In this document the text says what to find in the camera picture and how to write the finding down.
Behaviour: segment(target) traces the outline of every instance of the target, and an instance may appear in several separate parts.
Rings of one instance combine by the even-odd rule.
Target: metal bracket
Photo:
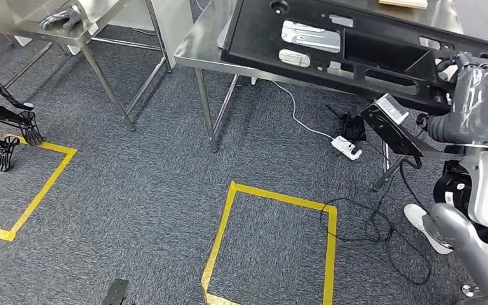
[[[122,305],[123,301],[128,297],[131,288],[129,281],[116,278],[109,287],[102,305]]]

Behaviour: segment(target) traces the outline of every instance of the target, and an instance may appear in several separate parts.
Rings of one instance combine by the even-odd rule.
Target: black cable
[[[341,117],[339,116],[339,114],[337,112],[335,112],[334,109],[336,109],[337,111],[343,113],[343,114],[348,114],[349,112],[347,111],[344,111],[343,109],[339,108],[338,106],[334,106],[334,105],[328,105],[328,104],[325,104],[325,106],[327,106],[327,108],[332,111],[332,113],[335,114],[335,116],[337,116],[338,119],[341,119]]]
[[[416,200],[416,203],[422,208],[424,209],[424,211],[426,211],[427,214],[429,214],[429,210],[423,205],[422,201],[420,201],[420,199],[418,198],[418,196],[416,196],[416,194],[414,193],[414,191],[412,190],[412,187],[410,187],[409,185],[409,182],[407,181],[407,177],[405,176],[405,171],[403,170],[403,164],[404,163],[408,163],[410,164],[409,161],[407,160],[403,160],[401,162],[401,165],[399,166],[399,172],[401,173],[401,179],[403,180],[403,183],[405,184],[405,186],[407,187],[407,189],[409,190],[409,193],[412,195],[412,197],[414,198],[414,200]]]
[[[382,195],[381,199],[379,200],[379,203],[377,204],[377,206],[375,208],[366,207],[365,205],[363,205],[361,203],[357,203],[354,200],[349,199],[349,198],[336,198],[336,199],[330,200],[330,201],[328,201],[327,203],[324,204],[324,206],[321,209],[321,212],[319,214],[319,221],[320,221],[320,224],[325,228],[327,234],[334,236],[337,240],[340,240],[340,241],[371,241],[373,243],[384,242],[384,247],[386,249],[386,256],[388,257],[388,261],[390,261],[390,264],[392,265],[392,267],[394,268],[394,270],[401,277],[405,278],[407,281],[411,282],[412,284],[417,285],[417,286],[418,285],[424,285],[425,283],[428,282],[428,280],[430,279],[430,276],[431,276],[431,262],[422,253],[422,251],[420,249],[416,248],[416,246],[414,246],[413,244],[411,244],[404,235],[402,235],[401,233],[399,233],[399,231],[397,231],[396,228],[395,228],[395,226],[393,225],[392,221],[390,221],[390,219],[385,214],[383,214],[380,211],[381,205],[383,204],[383,200],[385,199],[386,195],[389,193],[389,191],[390,191],[390,189],[392,187],[392,183],[393,183],[393,177],[392,177],[392,179],[390,179],[390,184],[389,184],[388,188],[386,189],[386,191]],[[352,204],[354,204],[354,205],[356,205],[358,207],[364,208],[366,210],[370,210],[372,212],[371,215],[370,215],[370,217],[366,220],[365,225],[364,225],[364,228],[363,228],[363,230],[365,232],[365,237],[364,238],[345,238],[345,237],[340,237],[340,236],[338,236],[336,234],[331,233],[328,230],[328,227],[323,223],[323,213],[324,213],[324,210],[325,210],[326,206],[333,205],[333,203],[335,203],[337,201],[347,201],[347,202],[350,202],[350,203],[352,203]],[[380,218],[382,218],[382,220],[384,220],[388,224],[388,226],[389,226],[388,232],[386,233],[386,236],[384,238],[381,236],[381,233],[379,232],[379,229],[377,227],[377,223],[376,223],[376,216],[377,215],[380,216]],[[371,221],[371,224],[374,227],[374,231],[376,233],[376,237],[371,237],[368,234],[367,225],[368,225],[368,223],[370,221]],[[388,247],[388,244],[389,244],[388,242],[393,237],[393,233],[398,233],[398,235],[401,237],[401,239],[403,241],[405,241],[409,245],[410,248],[412,248],[414,251],[416,251],[416,253],[418,253],[418,255],[425,260],[426,267],[427,267],[427,270],[428,271],[427,271],[426,276],[424,277],[424,279],[422,281],[413,280],[412,278],[410,278],[406,274],[403,274],[401,272],[401,270],[399,270],[399,268],[395,265],[395,263],[394,263],[394,261],[393,261],[393,259],[391,257],[391,254],[390,254],[389,247]]]

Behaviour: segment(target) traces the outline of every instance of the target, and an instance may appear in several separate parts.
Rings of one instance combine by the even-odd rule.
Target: floor marking
[[[227,220],[229,219],[229,213],[231,212],[231,207],[233,206],[234,196],[236,192],[241,192],[245,194],[251,194],[254,196],[274,199],[289,203],[291,205],[297,205],[304,208],[312,208],[313,210],[322,210],[324,207],[323,203],[309,201],[301,198],[296,198],[293,196],[288,196],[284,194],[278,194],[271,191],[265,191],[263,189],[257,189],[256,187],[244,186],[241,184],[236,184],[233,181],[229,186],[227,191],[226,204],[224,206],[224,211],[216,232],[216,237],[214,238],[214,243],[212,249],[208,255],[208,260],[203,270],[203,275],[201,277],[201,286],[203,287],[203,293],[205,295],[205,300],[209,305],[239,305],[238,303],[227,300],[223,297],[208,293],[208,284],[212,277],[212,272],[214,271],[214,264],[216,263],[216,258],[220,250],[220,245],[222,243],[223,235],[227,227]],[[324,208],[324,212],[329,215],[328,229],[332,234],[336,234],[336,219],[337,210],[335,207],[329,205]],[[327,251],[325,258],[325,281],[323,286],[323,305],[332,305],[334,298],[334,259],[336,254],[336,238],[331,234],[327,235]]]
[[[17,135],[10,135],[10,134],[5,135],[5,137],[7,137],[7,136],[14,136],[14,137],[20,139],[20,143],[27,144],[27,142],[25,141],[25,139],[23,137],[19,137]],[[36,208],[38,203],[40,203],[42,198],[44,198],[44,196],[50,190],[53,183],[55,183],[58,176],[62,173],[62,171],[64,170],[66,165],[68,165],[68,162],[70,162],[70,160],[72,159],[72,157],[75,155],[75,153],[77,151],[73,148],[64,147],[64,146],[51,144],[51,143],[47,143],[47,142],[42,142],[37,147],[40,147],[43,149],[48,149],[51,151],[56,151],[58,153],[64,154],[65,156],[64,156],[63,160],[61,161],[61,163],[53,171],[50,178],[46,181],[46,183],[44,184],[42,189],[40,189],[40,192],[38,192],[38,194],[36,194],[34,199],[29,203],[29,206],[27,206],[27,208],[25,209],[23,214],[20,216],[20,218],[16,221],[14,226],[12,226],[12,228],[9,231],[0,229],[0,239],[2,239],[2,240],[12,241],[14,239],[14,237],[16,236],[16,232],[23,226],[23,224],[25,224],[25,221],[27,221],[29,216],[31,216],[32,211],[34,211],[34,209]]]

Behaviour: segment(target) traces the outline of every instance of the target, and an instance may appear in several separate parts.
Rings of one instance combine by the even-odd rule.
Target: stainless steel table
[[[429,0],[427,10],[411,10],[378,4],[377,0],[331,0],[370,11],[391,15],[420,24],[430,25],[447,31],[463,33],[452,0]],[[234,86],[239,76],[281,81],[295,85],[315,86],[293,79],[284,78],[276,74],[267,73],[250,67],[233,65],[220,60],[221,49],[217,46],[217,38],[234,11],[236,0],[212,0],[205,8],[199,19],[193,25],[188,35],[177,48],[175,57],[179,65],[194,67],[199,84],[200,100],[203,106],[208,140],[213,152],[218,150],[215,135],[218,132],[221,119],[227,103],[231,98]],[[203,78],[203,69],[234,74],[233,82],[225,97],[224,103],[213,124],[210,115],[207,89]]]
[[[68,2],[70,2],[69,0],[0,0],[0,33],[49,41],[50,44],[46,45],[45,50],[49,49],[51,43],[81,48],[85,58],[92,66],[104,89],[106,90],[111,102],[117,108],[119,115],[124,119],[128,129],[133,130],[134,126],[128,117],[130,111],[138,102],[139,98],[145,92],[163,65],[166,65],[168,72],[171,71],[171,66],[169,64],[165,45],[163,44],[161,38],[153,4],[150,0],[146,0],[146,4],[160,46],[151,46],[129,41],[95,37],[130,1],[131,0],[90,0],[89,5],[94,9],[89,12],[88,18],[84,18],[81,24],[77,24],[73,29],[66,31],[63,29],[42,30],[40,28],[39,21],[42,20],[49,12],[66,5]],[[118,100],[117,96],[115,96],[115,93],[107,82],[104,73],[100,69],[100,66],[98,66],[91,49],[88,47],[88,43],[91,40],[162,52],[162,59],[156,65],[152,73],[149,75],[145,83],[140,87],[139,91],[126,108],[123,107],[123,104]],[[34,63],[34,61],[36,61],[37,58],[35,57],[33,59],[34,60],[30,62],[31,65]]]

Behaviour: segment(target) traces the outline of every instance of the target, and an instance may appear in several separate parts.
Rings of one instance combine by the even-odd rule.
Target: table top
[[[411,22],[429,25],[439,29],[462,34],[452,0],[428,0],[427,10],[399,8],[378,4],[377,0],[323,0],[356,6],[377,13],[393,16]],[[233,14],[237,0],[211,0],[204,12],[197,19],[188,35],[175,51],[179,65],[206,70],[239,74],[254,78],[284,81],[287,83],[303,84],[289,80],[275,74],[263,72],[254,68],[243,67],[223,62],[220,59],[221,49],[217,39],[227,21]]]
[[[71,0],[0,0],[0,33],[32,39],[52,41],[69,46],[82,46],[91,34],[103,29],[107,23],[131,0],[81,0],[87,8],[82,24],[71,30],[43,30],[39,22],[50,12]]]

